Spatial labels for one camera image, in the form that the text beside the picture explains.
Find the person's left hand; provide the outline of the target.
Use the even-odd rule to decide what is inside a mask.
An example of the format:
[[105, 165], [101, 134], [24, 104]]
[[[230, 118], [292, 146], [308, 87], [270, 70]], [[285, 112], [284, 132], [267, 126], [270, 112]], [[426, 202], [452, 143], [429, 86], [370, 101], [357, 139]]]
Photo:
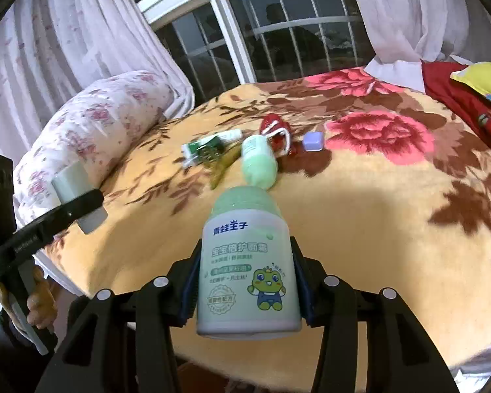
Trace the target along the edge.
[[[47, 279], [44, 278], [44, 271], [35, 265], [32, 269], [32, 276], [35, 289], [27, 300], [29, 313], [26, 317], [30, 326], [39, 329], [51, 327], [57, 317], [56, 300], [51, 293]], [[9, 316], [16, 330], [21, 334], [26, 334], [18, 318], [11, 309], [9, 303], [9, 293], [0, 282], [0, 303], [4, 311]]]

